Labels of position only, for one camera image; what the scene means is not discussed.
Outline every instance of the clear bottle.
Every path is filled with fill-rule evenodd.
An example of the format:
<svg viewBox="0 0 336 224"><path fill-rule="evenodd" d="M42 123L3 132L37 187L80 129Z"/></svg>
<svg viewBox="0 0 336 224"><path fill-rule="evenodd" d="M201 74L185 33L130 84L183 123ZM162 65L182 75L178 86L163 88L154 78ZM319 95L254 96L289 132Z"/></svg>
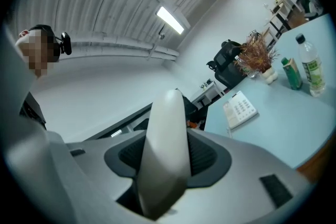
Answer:
<svg viewBox="0 0 336 224"><path fill-rule="evenodd" d="M253 79L257 76L257 73L256 71L252 71L249 66L247 64L244 63L243 60L241 60L239 58L239 56L237 55L235 57L235 59L237 60L238 64L241 66L242 70L244 71L244 73L250 78L250 79Z"/></svg>
<svg viewBox="0 0 336 224"><path fill-rule="evenodd" d="M307 42L303 34L298 34L296 41L299 44L299 55L309 81L310 93L318 97L326 87L320 57L315 46Z"/></svg>

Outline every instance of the pipe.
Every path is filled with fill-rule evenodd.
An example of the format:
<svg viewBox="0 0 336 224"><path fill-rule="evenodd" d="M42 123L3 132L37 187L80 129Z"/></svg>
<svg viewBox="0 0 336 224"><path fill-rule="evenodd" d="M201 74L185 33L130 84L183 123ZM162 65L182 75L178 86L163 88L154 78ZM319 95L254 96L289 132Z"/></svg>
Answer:
<svg viewBox="0 0 336 224"><path fill-rule="evenodd" d="M72 31L68 33L71 37L72 43L78 42L97 42L97 43L107 43L107 44L119 44L124 46L131 46L135 48L152 50L154 44L143 42L134 38L121 37L117 35L109 34L103 32L76 32ZM157 46L155 51L163 52L164 54L179 56L180 53L176 50L168 49L162 46Z"/></svg>
<svg viewBox="0 0 336 224"><path fill-rule="evenodd" d="M149 51L126 49L116 47L103 47L103 46L77 46L72 48L70 55L61 54L60 60L78 58L78 57L90 57L90 56L136 56L136 57L148 57ZM176 60L176 56L162 54L160 52L154 52L152 58L159 58L165 60Z"/></svg>

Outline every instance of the small plant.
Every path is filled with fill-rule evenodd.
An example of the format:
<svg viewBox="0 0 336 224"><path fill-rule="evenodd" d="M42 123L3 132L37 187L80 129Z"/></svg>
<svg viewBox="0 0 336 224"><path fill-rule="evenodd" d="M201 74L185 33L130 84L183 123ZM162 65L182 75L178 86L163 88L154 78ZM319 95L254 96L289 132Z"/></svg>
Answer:
<svg viewBox="0 0 336 224"><path fill-rule="evenodd" d="M248 42L240 46L242 52L239 55L240 59L249 66L253 71L264 73L272 67L272 63L279 56L276 49L267 51L265 39L262 35L255 35L253 38L248 38Z"/></svg>

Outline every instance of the light blue table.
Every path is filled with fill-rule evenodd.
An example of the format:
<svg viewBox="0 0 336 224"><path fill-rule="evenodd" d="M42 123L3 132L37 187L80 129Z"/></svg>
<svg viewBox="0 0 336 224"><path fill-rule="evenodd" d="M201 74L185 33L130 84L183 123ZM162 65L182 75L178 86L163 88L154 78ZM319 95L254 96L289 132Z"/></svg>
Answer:
<svg viewBox="0 0 336 224"><path fill-rule="evenodd" d="M315 44L323 67L326 89L318 98L310 95L303 70L297 34ZM310 159L328 140L336 126L336 33L329 15L324 15L284 33L275 46L280 56L273 63L279 77L271 85L261 78L244 79L225 96L209 106L205 131L227 135L223 104L242 91L259 115L233 129L233 139L248 142L273 153L292 168ZM282 69L283 57L294 58L303 79L301 90L291 90Z"/></svg>

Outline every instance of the ear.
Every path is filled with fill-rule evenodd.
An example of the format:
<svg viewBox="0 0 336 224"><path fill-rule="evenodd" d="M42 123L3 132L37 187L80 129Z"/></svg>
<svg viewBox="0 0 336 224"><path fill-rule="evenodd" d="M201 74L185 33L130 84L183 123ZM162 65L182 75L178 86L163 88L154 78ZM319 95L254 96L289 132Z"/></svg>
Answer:
<svg viewBox="0 0 336 224"><path fill-rule="evenodd" d="M19 37L24 37L25 35L27 35L29 33L28 30L23 30L20 34Z"/></svg>

